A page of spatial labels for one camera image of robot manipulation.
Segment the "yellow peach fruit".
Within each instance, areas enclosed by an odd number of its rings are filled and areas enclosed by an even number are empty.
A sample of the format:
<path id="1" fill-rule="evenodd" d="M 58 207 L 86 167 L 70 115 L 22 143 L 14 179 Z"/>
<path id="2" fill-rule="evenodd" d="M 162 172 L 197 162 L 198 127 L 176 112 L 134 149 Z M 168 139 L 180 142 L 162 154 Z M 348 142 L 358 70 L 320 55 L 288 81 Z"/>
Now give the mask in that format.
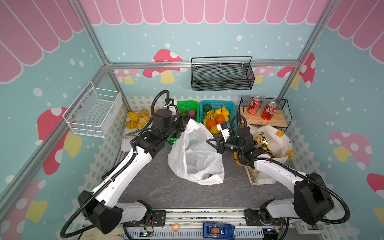
<path id="1" fill-rule="evenodd" d="M 220 134 L 220 131 L 218 130 L 218 127 L 217 127 L 217 126 L 212 126 L 212 127 L 210 128 L 210 132 L 211 132 L 211 134 L 214 135 L 214 136 L 217 136 L 217 135 Z"/>

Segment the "yellow black snack bag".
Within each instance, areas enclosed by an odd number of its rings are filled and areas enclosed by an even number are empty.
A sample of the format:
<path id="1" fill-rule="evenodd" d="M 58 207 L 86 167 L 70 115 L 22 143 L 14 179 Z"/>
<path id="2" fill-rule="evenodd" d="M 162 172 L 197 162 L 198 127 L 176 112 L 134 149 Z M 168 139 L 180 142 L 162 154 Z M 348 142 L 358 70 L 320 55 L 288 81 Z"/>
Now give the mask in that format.
<path id="1" fill-rule="evenodd" d="M 271 158 L 274 158 L 275 155 L 272 153 L 269 143 L 265 137 L 265 134 L 261 132 L 255 139 L 254 146 L 258 148 L 260 151 L 263 151 L 265 154 L 270 156 Z"/>

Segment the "white plastic grocery bag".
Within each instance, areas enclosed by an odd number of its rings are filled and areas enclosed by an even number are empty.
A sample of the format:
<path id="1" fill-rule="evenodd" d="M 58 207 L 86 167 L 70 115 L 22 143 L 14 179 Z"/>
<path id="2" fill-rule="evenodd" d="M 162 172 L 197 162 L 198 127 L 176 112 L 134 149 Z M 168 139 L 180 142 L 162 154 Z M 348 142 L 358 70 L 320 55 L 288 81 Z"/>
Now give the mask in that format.
<path id="1" fill-rule="evenodd" d="M 189 120 L 168 154 L 168 165 L 174 174 L 203 186 L 222 184 L 225 178 L 223 155 L 207 143 L 213 138 L 202 123 Z"/>

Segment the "white canvas tote bag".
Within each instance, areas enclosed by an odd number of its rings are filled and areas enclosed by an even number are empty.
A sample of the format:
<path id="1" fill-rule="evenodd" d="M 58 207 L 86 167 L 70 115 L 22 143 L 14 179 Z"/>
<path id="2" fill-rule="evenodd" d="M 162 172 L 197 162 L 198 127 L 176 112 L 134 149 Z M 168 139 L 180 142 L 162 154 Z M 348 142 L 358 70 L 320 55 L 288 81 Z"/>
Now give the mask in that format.
<path id="1" fill-rule="evenodd" d="M 262 149 L 268 156 L 274 158 L 279 163 L 284 164 L 294 156 L 293 144 L 290 138 L 281 130 L 271 125 L 260 128 L 249 126 L 253 135 L 253 140 L 261 143 L 261 135 L 264 136 Z M 275 184 L 276 180 L 269 175 L 246 166 L 247 175 L 252 186 Z"/>

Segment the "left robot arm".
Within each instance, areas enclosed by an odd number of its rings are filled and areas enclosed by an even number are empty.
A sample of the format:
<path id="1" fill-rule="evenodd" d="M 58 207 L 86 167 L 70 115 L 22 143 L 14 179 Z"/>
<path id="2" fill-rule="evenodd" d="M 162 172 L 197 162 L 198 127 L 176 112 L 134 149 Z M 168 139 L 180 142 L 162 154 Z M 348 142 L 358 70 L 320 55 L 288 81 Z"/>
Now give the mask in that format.
<path id="1" fill-rule="evenodd" d="M 71 238 L 93 228 L 108 234 L 118 225 L 132 221 L 147 224 L 152 214 L 148 204 L 143 201 L 120 204 L 118 200 L 141 169 L 183 129 L 185 122 L 176 101 L 170 97 L 169 90 L 161 91 L 151 105 L 150 121 L 130 141 L 128 155 L 92 191 L 81 192 L 80 207 L 64 224 L 60 237 Z"/>

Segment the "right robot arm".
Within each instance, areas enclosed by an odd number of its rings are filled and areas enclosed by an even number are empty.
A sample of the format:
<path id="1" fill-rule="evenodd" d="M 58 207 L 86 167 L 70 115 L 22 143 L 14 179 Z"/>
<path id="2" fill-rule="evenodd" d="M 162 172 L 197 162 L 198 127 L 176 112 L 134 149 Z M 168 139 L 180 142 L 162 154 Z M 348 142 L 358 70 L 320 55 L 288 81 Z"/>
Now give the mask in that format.
<path id="1" fill-rule="evenodd" d="M 309 225 L 317 222 L 343 224 L 350 219 L 351 211 L 346 202 L 329 189 L 317 173 L 298 172 L 277 160 L 272 151 L 273 143 L 283 147 L 286 157 L 293 155 L 291 142 L 284 132 L 271 128 L 272 136 L 266 138 L 264 130 L 252 134 L 245 125 L 235 130 L 232 125 L 217 125 L 222 135 L 207 140 L 219 154 L 229 152 L 240 165 L 248 166 L 272 177 L 293 193 L 293 198 L 269 200 L 260 207 L 259 215 L 264 225 L 269 219 L 300 219 Z"/>

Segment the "banana bunch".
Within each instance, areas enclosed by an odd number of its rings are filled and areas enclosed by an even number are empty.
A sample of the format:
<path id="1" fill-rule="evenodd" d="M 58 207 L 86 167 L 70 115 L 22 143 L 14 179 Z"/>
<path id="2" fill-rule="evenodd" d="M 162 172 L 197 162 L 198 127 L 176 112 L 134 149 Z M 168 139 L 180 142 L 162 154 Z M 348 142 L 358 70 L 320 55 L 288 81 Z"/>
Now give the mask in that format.
<path id="1" fill-rule="evenodd" d="M 206 120 L 206 119 L 203 119 L 203 125 L 204 125 L 204 127 L 205 127 L 206 129 L 208 129 L 208 127 L 207 127 L 207 120 Z"/>

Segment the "purple onion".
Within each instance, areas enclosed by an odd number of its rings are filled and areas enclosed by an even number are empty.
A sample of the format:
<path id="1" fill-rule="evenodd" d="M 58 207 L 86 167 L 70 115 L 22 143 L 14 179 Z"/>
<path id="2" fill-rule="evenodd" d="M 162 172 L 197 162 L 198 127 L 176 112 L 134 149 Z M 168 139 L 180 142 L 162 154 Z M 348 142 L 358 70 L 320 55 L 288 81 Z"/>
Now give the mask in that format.
<path id="1" fill-rule="evenodd" d="M 197 116 L 197 112 L 195 110 L 190 110 L 187 113 L 187 117 L 190 118 L 190 119 L 194 119 L 196 116 Z"/>

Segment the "bread loaf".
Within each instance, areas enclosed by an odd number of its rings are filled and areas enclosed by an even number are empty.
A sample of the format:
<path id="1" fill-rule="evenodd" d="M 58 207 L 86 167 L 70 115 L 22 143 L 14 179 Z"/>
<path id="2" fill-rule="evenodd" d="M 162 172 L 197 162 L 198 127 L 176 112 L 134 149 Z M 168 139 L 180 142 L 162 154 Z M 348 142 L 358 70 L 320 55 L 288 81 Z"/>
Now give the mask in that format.
<path id="1" fill-rule="evenodd" d="M 135 112 L 129 112 L 128 117 L 130 118 L 131 121 L 134 121 L 134 122 L 138 122 L 140 120 L 139 115 Z"/>

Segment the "green avocado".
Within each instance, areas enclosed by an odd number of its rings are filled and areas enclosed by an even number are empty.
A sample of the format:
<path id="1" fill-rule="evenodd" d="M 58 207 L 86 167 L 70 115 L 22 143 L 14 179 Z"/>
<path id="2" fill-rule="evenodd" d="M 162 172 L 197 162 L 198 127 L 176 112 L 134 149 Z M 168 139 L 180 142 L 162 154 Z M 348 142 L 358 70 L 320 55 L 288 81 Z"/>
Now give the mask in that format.
<path id="1" fill-rule="evenodd" d="M 212 110 L 212 105 L 211 104 L 205 104 L 203 105 L 203 110 L 205 113 L 208 113 Z"/>

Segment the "red cola can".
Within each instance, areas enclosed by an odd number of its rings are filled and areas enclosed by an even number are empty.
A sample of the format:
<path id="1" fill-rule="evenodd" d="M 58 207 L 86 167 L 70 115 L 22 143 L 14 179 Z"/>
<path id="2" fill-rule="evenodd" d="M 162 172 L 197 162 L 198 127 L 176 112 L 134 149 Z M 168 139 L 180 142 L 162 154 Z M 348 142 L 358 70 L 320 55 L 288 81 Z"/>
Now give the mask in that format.
<path id="1" fill-rule="evenodd" d="M 260 96 L 252 97 L 248 107 L 248 113 L 251 115 L 255 115 L 258 112 L 261 104 L 262 104 L 262 98 Z"/>
<path id="2" fill-rule="evenodd" d="M 270 121 L 273 118 L 277 109 L 278 109 L 278 104 L 276 102 L 273 102 L 273 101 L 269 102 L 266 105 L 261 118 L 265 121 Z"/>

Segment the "blue tape dispenser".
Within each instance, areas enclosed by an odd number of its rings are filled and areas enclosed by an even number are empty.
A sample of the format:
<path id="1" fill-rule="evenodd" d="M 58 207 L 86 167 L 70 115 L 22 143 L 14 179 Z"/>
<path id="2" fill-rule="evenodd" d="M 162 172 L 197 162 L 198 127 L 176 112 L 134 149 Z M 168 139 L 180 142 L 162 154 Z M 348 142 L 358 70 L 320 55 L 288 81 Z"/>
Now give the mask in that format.
<path id="1" fill-rule="evenodd" d="M 234 240 L 235 226 L 231 224 L 204 222 L 203 237 L 209 239 Z"/>

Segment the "orange rubber band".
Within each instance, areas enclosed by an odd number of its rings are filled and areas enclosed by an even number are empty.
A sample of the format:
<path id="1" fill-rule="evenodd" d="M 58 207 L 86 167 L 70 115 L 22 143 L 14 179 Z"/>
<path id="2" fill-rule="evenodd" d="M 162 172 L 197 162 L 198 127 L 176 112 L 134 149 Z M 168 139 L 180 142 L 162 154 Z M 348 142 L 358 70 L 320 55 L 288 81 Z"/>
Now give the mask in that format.
<path id="1" fill-rule="evenodd" d="M 178 233 L 178 232 L 180 231 L 180 229 L 181 229 L 181 227 L 180 227 L 180 224 L 179 224 L 179 223 L 174 223 L 174 224 L 172 225 L 172 231 L 173 231 L 174 233 Z"/>

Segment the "black mesh wall basket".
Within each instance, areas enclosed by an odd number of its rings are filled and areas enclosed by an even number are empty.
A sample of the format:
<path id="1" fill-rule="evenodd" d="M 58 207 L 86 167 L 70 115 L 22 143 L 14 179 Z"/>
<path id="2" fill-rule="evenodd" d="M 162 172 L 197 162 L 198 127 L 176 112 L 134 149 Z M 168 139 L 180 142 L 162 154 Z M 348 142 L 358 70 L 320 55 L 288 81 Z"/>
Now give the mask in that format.
<path id="1" fill-rule="evenodd" d="M 252 57 L 191 58 L 191 89 L 202 91 L 246 91 L 254 85 Z"/>

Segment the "grey switch box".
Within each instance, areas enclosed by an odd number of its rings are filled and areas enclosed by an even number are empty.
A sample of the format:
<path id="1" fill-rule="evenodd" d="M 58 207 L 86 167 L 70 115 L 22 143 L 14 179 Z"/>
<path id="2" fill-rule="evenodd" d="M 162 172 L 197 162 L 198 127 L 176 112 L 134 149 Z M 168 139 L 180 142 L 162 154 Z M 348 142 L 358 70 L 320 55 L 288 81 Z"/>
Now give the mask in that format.
<path id="1" fill-rule="evenodd" d="M 327 230 L 322 223 L 310 225 L 305 223 L 304 221 L 296 221 L 294 222 L 294 226 L 299 235 L 321 235 L 327 233 Z"/>

